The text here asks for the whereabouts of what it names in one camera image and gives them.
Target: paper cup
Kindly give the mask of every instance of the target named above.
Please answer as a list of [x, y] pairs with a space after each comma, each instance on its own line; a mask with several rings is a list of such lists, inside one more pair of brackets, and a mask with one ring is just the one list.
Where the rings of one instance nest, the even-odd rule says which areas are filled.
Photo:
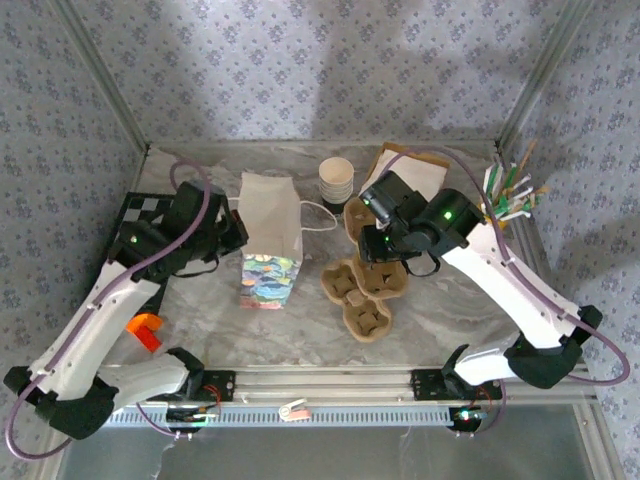
[[327, 188], [324, 185], [320, 185], [320, 193], [322, 196], [343, 196], [350, 195], [353, 192], [353, 185], [347, 185], [346, 187], [340, 188]]
[[349, 160], [342, 157], [327, 158], [320, 164], [318, 169], [320, 184], [327, 187], [353, 185], [353, 174], [353, 165]]
[[322, 188], [320, 189], [320, 195], [322, 196], [322, 198], [334, 203], [346, 201], [351, 196], [352, 193], [353, 193], [353, 185], [349, 186], [346, 189], [342, 189], [340, 191], [327, 192]]

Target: orange object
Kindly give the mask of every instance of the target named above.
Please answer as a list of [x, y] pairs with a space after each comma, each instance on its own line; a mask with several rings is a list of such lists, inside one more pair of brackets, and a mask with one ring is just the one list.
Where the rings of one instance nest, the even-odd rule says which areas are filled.
[[141, 313], [136, 315], [127, 324], [127, 332], [135, 335], [147, 350], [155, 352], [162, 342], [153, 334], [162, 327], [162, 319], [153, 313]]

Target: stacked paper cups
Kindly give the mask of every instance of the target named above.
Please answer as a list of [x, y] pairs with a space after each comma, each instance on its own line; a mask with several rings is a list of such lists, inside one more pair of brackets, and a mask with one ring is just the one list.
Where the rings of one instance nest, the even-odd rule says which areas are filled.
[[318, 173], [322, 203], [334, 215], [341, 214], [353, 193], [353, 165], [345, 158], [331, 157], [320, 164]]

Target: black bracket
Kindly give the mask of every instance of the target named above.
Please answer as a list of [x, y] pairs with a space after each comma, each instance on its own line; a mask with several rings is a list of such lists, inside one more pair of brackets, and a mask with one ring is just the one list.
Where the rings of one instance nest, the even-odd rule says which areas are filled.
[[[500, 386], [494, 386], [493, 382], [485, 382], [482, 387], [487, 391], [492, 400], [502, 399]], [[459, 394], [451, 392], [445, 382], [442, 370], [439, 368], [424, 368], [411, 371], [411, 388], [413, 398], [416, 401], [429, 400], [485, 400], [478, 395], [477, 388], [463, 390]]]
[[[202, 386], [205, 385], [213, 385], [220, 392], [221, 402], [232, 402], [233, 392], [236, 389], [236, 372], [233, 370], [205, 370], [202, 374]], [[210, 402], [211, 393], [200, 388], [190, 400]]]
[[157, 395], [150, 400], [154, 402], [203, 402], [203, 403], [215, 403], [215, 394], [211, 391], [204, 389], [206, 385], [212, 385], [220, 393], [221, 402], [232, 402], [233, 393], [236, 389], [236, 372], [233, 370], [203, 370], [201, 377], [198, 378], [198, 386], [193, 385], [189, 394], [186, 392], [167, 393], [163, 395]]
[[453, 421], [453, 425], [447, 427], [449, 430], [455, 433], [474, 433], [480, 428], [482, 424], [482, 417], [478, 416], [476, 412], [480, 411], [480, 407], [473, 408], [450, 408], [449, 417]]

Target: cable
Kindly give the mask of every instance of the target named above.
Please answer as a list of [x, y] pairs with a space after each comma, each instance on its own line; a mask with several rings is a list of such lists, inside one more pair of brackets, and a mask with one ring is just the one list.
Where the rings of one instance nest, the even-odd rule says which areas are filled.
[[491, 399], [491, 395], [489, 395], [489, 392], [487, 392], [487, 389], [484, 388], [482, 385], [478, 385], [478, 390], [482, 392], [485, 397], [487, 397], [487, 400], [489, 400], [489, 410], [487, 411], [487, 413], [489, 413], [493, 409], [493, 401]]
[[189, 228], [187, 228], [182, 233], [182, 235], [180, 235], [177, 239], [175, 239], [173, 242], [171, 242], [169, 245], [167, 245], [165, 248], [163, 248], [156, 254], [150, 256], [149, 258], [141, 261], [140, 263], [133, 265], [132, 267], [122, 272], [120, 275], [114, 278], [111, 282], [109, 282], [109, 284], [107, 284], [107, 286], [104, 287], [100, 293], [96, 295], [93, 302], [87, 305], [87, 309], [82, 314], [82, 316], [78, 320], [78, 323], [76, 323], [76, 325], [73, 327], [69, 335], [62, 342], [62, 345], [60, 346], [58, 351], [53, 355], [53, 357], [51, 357], [51, 360], [45, 365], [44, 372], [43, 373], [38, 372], [38, 375], [31, 381], [29, 385], [27, 385], [27, 387], [18, 396], [18, 399], [13, 404], [13, 407], [9, 412], [9, 416], [7, 418], [7, 423], [4, 431], [4, 438], [7, 443], [7, 448], [9, 449], [9, 451], [14, 456], [20, 458], [21, 460], [31, 461], [31, 460], [42, 460], [42, 459], [48, 458], [60, 452], [71, 442], [71, 439], [68, 438], [53, 450], [50, 450], [45, 453], [32, 454], [32, 453], [27, 453], [22, 451], [16, 445], [15, 439], [13, 438], [13, 427], [15, 424], [16, 417], [18, 415], [18, 410], [20, 409], [20, 407], [22, 406], [26, 398], [31, 394], [31, 392], [33, 392], [36, 389], [36, 387], [40, 384], [40, 382], [44, 380], [47, 374], [56, 367], [60, 359], [64, 356], [64, 354], [67, 352], [71, 344], [78, 337], [78, 334], [84, 329], [89, 319], [91, 318], [92, 314], [95, 311], [100, 309], [101, 305], [104, 303], [107, 297], [116, 289], [118, 285], [120, 285], [120, 283], [130, 279], [134, 273], [142, 270], [143, 268], [148, 267], [152, 263], [160, 260], [161, 258], [167, 256], [169, 253], [173, 252], [180, 245], [182, 245], [182, 243], [184, 243], [184, 241], [187, 240], [193, 234], [193, 232], [195, 232], [196, 229], [200, 226], [200, 223], [202, 222], [202, 219], [204, 218], [205, 214], [207, 213], [207, 209], [209, 208], [209, 198], [211, 196], [211, 185], [209, 184], [209, 179], [207, 178], [207, 174], [205, 173], [205, 171], [202, 169], [200, 165], [198, 165], [197, 163], [191, 162], [190, 160], [181, 159], [176, 163], [174, 163], [171, 166], [171, 169], [169, 170], [169, 179], [171, 181], [171, 185], [176, 190], [177, 190], [177, 184], [174, 177], [175, 171], [178, 167], [181, 167], [184, 165], [189, 166], [194, 170], [196, 170], [196, 172], [201, 177], [204, 183], [204, 186], [203, 186], [204, 198], [202, 200], [202, 206], [200, 207], [200, 211], [198, 212], [198, 215], [196, 215], [196, 218], [193, 220], [193, 223], [191, 223]]
[[476, 435], [478, 433], [485, 433], [486, 431], [488, 431], [488, 430], [494, 428], [496, 425], [498, 425], [502, 421], [502, 417], [504, 417], [504, 414], [505, 414], [505, 412], [507, 410], [507, 387], [504, 384], [504, 380], [500, 379], [500, 380], [498, 380], [498, 382], [500, 383], [500, 393], [502, 395], [502, 401], [500, 402], [500, 409], [498, 410], [498, 413], [496, 414], [495, 418], [493, 419], [493, 422], [491, 422], [487, 428], [484, 428], [484, 429], [480, 430], [479, 432], [475, 432]]
[[214, 258], [214, 261], [216, 262], [216, 266], [210, 270], [201, 270], [199, 272], [193, 272], [193, 273], [183, 273], [181, 275], [174, 273], [173, 276], [176, 278], [195, 278], [195, 277], [199, 277], [200, 275], [204, 275], [205, 273], [213, 273], [220, 266], [220, 260], [218, 260], [218, 257]]
[[149, 424], [149, 426], [151, 428], [153, 428], [156, 432], [161, 433], [163, 435], [166, 435], [167, 437], [173, 437], [173, 438], [180, 438], [180, 432], [172, 432], [170, 430], [165, 430], [164, 428], [162, 428], [160, 425], [158, 425], [156, 422], [154, 422], [153, 420], [151, 420], [151, 417], [149, 415], [147, 415], [147, 413], [142, 409], [142, 407], [140, 406], [139, 403], [136, 402], [136, 407], [138, 408], [138, 411], [140, 412], [140, 415], [142, 415], [142, 418], [144, 418], [147, 423]]
[[214, 385], [205, 385], [202, 388], [210, 393], [213, 393], [216, 396], [216, 406], [218, 407], [218, 417], [221, 417], [222, 416], [222, 395], [220, 395], [220, 391]]
[[[622, 362], [622, 373], [620, 375], [618, 375], [617, 377], [612, 378], [610, 380], [593, 380], [593, 379], [589, 379], [589, 378], [577, 377], [577, 376], [571, 375], [571, 374], [567, 375], [567, 377], [571, 378], [572, 380], [578, 381], [578, 382], [582, 382], [582, 383], [585, 383], [585, 384], [588, 384], [588, 385], [597, 385], [597, 386], [600, 386], [600, 387], [613, 386], [613, 385], [617, 385], [619, 383], [624, 382], [629, 377], [629, 374], [631, 373], [631, 365], [629, 364], [629, 360], [627, 359], [627, 357], [624, 354], [624, 352], [622, 350], [620, 350], [618, 348], [618, 346], [615, 343], [613, 343], [604, 334], [598, 332], [595, 328], [593, 328], [590, 325], [586, 324], [585, 322], [583, 322], [579, 318], [571, 315], [568, 312], [565, 312], [565, 310], [561, 306], [557, 305], [553, 300], [551, 300], [544, 293], [542, 293], [540, 290], [538, 290], [535, 287], [535, 285], [533, 285], [527, 279], [527, 277], [525, 277], [525, 275], [520, 271], [520, 269], [518, 268], [516, 263], [512, 261], [512, 258], [509, 256], [509, 252], [508, 252], [508, 249], [507, 249], [507, 244], [506, 244], [506, 241], [504, 239], [504, 234], [502, 233], [502, 229], [500, 228], [500, 226], [498, 224], [498, 220], [496, 219], [495, 213], [493, 211], [493, 207], [491, 205], [491, 201], [487, 197], [487, 194], [484, 192], [484, 190], [482, 189], [482, 186], [478, 183], [478, 181], [476, 180], [475, 176], [473, 175], [473, 172], [471, 171], [469, 166], [464, 162], [464, 160], [462, 160], [457, 154], [455, 154], [454, 152], [450, 151], [449, 149], [443, 148], [443, 147], [439, 147], [439, 146], [431, 146], [431, 147], [428, 147], [428, 148], [421, 148], [418, 151], [419, 152], [441, 153], [441, 154], [444, 154], [444, 155], [448, 156], [449, 158], [454, 160], [458, 165], [460, 165], [460, 167], [469, 176], [469, 178], [473, 182], [473, 185], [476, 187], [476, 190], [478, 190], [478, 193], [480, 194], [480, 197], [482, 198], [482, 201], [483, 201], [483, 203], [485, 205], [485, 208], [487, 210], [487, 214], [489, 215], [489, 218], [491, 219], [491, 225], [493, 226], [493, 230], [495, 231], [495, 234], [496, 234], [496, 242], [498, 244], [498, 248], [500, 250], [500, 254], [502, 255], [502, 260], [506, 263], [507, 268], [509, 268], [511, 273], [518, 279], [518, 281], [520, 283], [522, 283], [522, 285], [525, 286], [525, 288], [527, 290], [529, 290], [538, 300], [540, 300], [545, 306], [547, 306], [549, 309], [551, 309], [556, 315], [565, 318], [566, 320], [568, 320], [570, 323], [572, 323], [576, 327], [578, 327], [581, 330], [584, 330], [585, 332], [589, 333], [590, 335], [596, 337], [598, 340], [600, 340], [602, 343], [604, 343], [607, 347], [609, 347], [613, 351], [613, 353], [615, 353], [616, 356]], [[382, 170], [381, 175], [383, 173], [385, 173], [386, 171], [388, 171], [391, 168], [391, 166], [395, 162], [398, 161], [398, 159], [402, 158], [405, 155], [409, 155], [409, 154], [412, 154], [412, 153], [416, 153], [416, 151], [408, 150], [408, 151], [405, 151], [405, 152], [398, 153], [384, 167], [384, 169]]]
[[404, 267], [404, 269], [412, 277], [416, 277], [416, 278], [427, 278], [427, 277], [430, 277], [430, 276], [435, 275], [436, 273], [438, 273], [440, 271], [441, 263], [440, 263], [440, 259], [438, 257], [436, 257], [435, 255], [431, 255], [429, 252], [427, 252], [427, 253], [431, 257], [431, 260], [433, 260], [433, 269], [429, 273], [422, 273], [420, 275], [416, 275], [415, 273], [413, 273], [413, 271], [411, 271], [411, 267], [409, 267], [409, 263], [406, 260], [400, 260], [400, 263], [402, 263], [402, 266]]

